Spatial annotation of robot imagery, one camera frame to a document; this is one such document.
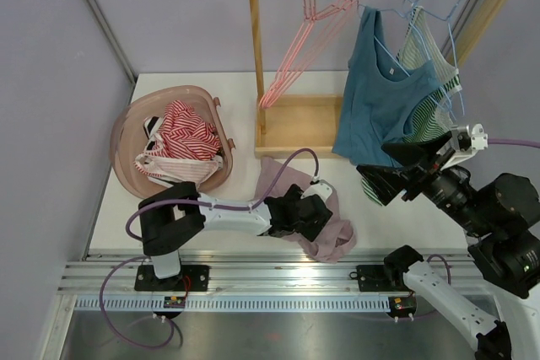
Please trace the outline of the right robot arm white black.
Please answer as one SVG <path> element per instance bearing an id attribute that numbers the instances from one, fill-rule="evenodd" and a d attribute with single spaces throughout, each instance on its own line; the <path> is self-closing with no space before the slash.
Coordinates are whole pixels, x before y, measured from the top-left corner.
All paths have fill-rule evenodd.
<path id="1" fill-rule="evenodd" d="M 492 285 L 499 316 L 461 295 L 409 245 L 384 258 L 385 284 L 422 296 L 467 338 L 477 359 L 537 359 L 539 239 L 530 229 L 539 221 L 539 194 L 527 177 L 510 173 L 474 189 L 461 163 L 488 144 L 480 125 L 458 127 L 427 142 L 385 143 L 382 151 L 398 167 L 360 164 L 357 170 L 383 205 L 423 195 L 477 240 L 467 252 Z"/>

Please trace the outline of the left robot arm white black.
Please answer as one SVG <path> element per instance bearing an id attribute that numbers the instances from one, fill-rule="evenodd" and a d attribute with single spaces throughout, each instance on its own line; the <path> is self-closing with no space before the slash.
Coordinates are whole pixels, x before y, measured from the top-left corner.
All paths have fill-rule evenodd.
<path id="1" fill-rule="evenodd" d="M 314 240 L 329 222 L 329 184 L 311 184 L 305 191 L 290 186 L 283 196 L 258 201 L 224 201 L 182 182 L 138 205 L 143 253 L 151 260 L 138 267 L 138 292 L 208 290 L 209 267 L 184 265 L 180 248 L 203 231 L 235 231 L 251 236 L 281 238 L 300 234 Z"/>

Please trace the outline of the red white striped tank top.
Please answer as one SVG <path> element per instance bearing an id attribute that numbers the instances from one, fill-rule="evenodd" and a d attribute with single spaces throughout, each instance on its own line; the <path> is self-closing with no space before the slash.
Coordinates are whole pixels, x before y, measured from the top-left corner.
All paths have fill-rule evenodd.
<path id="1" fill-rule="evenodd" d="M 223 168 L 223 148 L 214 124 L 194 108 L 175 100 L 165 107 L 161 128 L 134 159 L 135 168 L 149 179 L 201 185 Z"/>

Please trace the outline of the mauve pink tank top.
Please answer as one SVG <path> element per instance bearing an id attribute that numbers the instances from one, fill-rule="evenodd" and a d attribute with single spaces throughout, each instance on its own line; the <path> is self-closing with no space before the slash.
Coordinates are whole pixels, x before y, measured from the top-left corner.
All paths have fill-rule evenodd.
<path id="1" fill-rule="evenodd" d="M 263 196 L 281 168 L 282 165 L 270 157 L 261 159 L 261 171 L 256 183 L 255 199 L 258 200 Z M 310 186 L 310 182 L 310 175 L 286 167 L 269 196 L 283 196 L 292 184 L 298 185 L 304 191 Z M 297 243 L 309 257 L 326 263 L 338 262 L 350 252 L 357 242 L 351 222 L 340 217 L 338 194 L 333 186 L 332 188 L 334 192 L 326 201 L 326 205 L 333 212 L 333 215 L 313 242 L 308 241 L 300 234 L 291 234 L 281 238 L 290 243 Z"/>

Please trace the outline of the black white striped tank top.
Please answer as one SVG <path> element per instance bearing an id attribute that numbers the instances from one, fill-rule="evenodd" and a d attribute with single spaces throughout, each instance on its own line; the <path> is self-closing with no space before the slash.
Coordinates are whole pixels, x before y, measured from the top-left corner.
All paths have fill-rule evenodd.
<path id="1" fill-rule="evenodd" d="M 150 139 L 161 128 L 163 122 L 162 117 L 152 116 L 143 123 L 143 130 L 147 139 Z"/>

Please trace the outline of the teal blue tank top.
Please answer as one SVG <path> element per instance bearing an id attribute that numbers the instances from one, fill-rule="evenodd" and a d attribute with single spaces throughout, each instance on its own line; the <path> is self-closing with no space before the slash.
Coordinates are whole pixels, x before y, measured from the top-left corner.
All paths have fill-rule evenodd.
<path id="1" fill-rule="evenodd" d="M 406 69 L 392 59 L 384 43 L 381 12 L 364 8 L 348 61 L 332 152 L 353 165 L 397 167 L 381 146 L 412 134 L 414 111 L 439 87 L 432 61 Z"/>

